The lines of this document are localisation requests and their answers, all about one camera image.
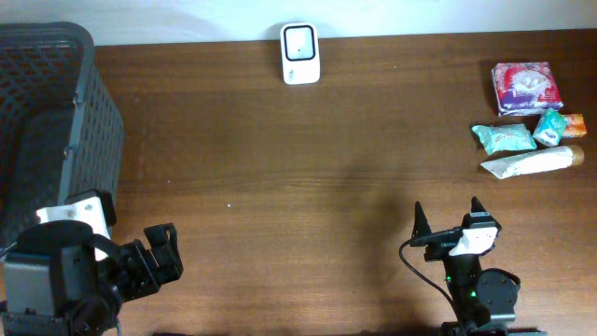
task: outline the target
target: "wood grain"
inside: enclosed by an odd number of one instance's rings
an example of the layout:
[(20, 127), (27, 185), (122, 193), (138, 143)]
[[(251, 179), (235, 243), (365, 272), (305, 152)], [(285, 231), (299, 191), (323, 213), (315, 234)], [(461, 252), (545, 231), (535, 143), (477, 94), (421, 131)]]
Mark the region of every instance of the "wood grain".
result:
[[(340, 334), (438, 326), (450, 306), (398, 258), (419, 200), (433, 230), (478, 196), (504, 230), (482, 259), (522, 279), (515, 327), (597, 329), (597, 31), (320, 41), (286, 86), (275, 41), (97, 49), (124, 119), (114, 239), (173, 222), (185, 272), (127, 303), (126, 334)], [(589, 135), (582, 166), (497, 180), (470, 126), (499, 119), (490, 69), (550, 61)], [(407, 258), (441, 282), (422, 249)]]

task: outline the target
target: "toothpaste tube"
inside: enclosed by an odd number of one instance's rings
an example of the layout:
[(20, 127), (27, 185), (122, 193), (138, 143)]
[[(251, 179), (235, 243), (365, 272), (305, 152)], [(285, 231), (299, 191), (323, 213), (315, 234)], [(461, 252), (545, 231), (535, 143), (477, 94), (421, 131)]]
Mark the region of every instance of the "toothpaste tube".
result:
[(585, 160), (582, 148), (576, 145), (560, 146), (487, 161), (481, 167), (499, 179), (518, 175), (548, 172), (581, 164)]

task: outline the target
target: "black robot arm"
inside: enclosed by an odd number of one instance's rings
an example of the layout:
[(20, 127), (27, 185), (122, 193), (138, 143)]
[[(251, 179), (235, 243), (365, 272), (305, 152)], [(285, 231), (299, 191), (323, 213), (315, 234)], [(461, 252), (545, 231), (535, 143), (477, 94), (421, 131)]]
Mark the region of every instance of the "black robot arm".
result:
[[(471, 212), (459, 227), (432, 233), (420, 203), (415, 204), (412, 237), (400, 249), (400, 257), (422, 279), (439, 290), (450, 302), (458, 322), (444, 323), (442, 335), (508, 335), (507, 324), (515, 319), (514, 305), (521, 280), (499, 270), (482, 270), (479, 257), (495, 248), (502, 226), (476, 197)], [(403, 257), (402, 248), (426, 246), (425, 261), (442, 261), (450, 296), (416, 271)], [(530, 330), (525, 335), (547, 335)]]
[[(75, 220), (22, 233), (5, 259), (5, 334), (101, 335), (118, 326), (124, 302), (157, 293), (183, 272), (174, 225), (145, 234), (149, 249), (139, 240), (117, 245)], [(96, 248), (107, 258), (97, 261)]]

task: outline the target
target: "small package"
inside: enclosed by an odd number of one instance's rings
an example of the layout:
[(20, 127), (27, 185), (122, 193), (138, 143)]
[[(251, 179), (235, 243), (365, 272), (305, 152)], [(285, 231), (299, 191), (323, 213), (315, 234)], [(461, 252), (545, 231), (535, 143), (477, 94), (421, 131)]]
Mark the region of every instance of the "small package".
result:
[(506, 126), (473, 126), (473, 132), (479, 136), (487, 154), (500, 150), (537, 149), (531, 133), (524, 124)]
[(581, 137), (587, 134), (585, 119), (581, 114), (563, 115), (566, 119), (566, 129), (563, 131), (562, 138)]
[(539, 120), (533, 138), (547, 147), (556, 147), (560, 144), (565, 129), (566, 119), (558, 111), (550, 108)]
[(492, 70), (500, 116), (529, 116), (563, 107), (549, 63), (499, 63)]

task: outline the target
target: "white bracket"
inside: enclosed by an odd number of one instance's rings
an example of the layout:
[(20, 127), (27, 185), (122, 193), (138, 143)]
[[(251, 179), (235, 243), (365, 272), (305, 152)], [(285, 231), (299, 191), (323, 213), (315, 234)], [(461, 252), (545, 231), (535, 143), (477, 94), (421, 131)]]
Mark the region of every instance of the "white bracket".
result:
[(497, 228), (464, 229), (458, 244), (450, 250), (450, 256), (481, 254), (492, 248), (497, 237)]
[[(104, 209), (99, 197), (94, 196), (77, 203), (61, 206), (51, 206), (37, 210), (40, 224), (46, 224), (57, 220), (76, 220), (88, 224), (93, 233), (101, 234), (110, 239), (107, 225), (105, 224)], [(95, 249), (95, 259), (100, 261), (107, 255)]]

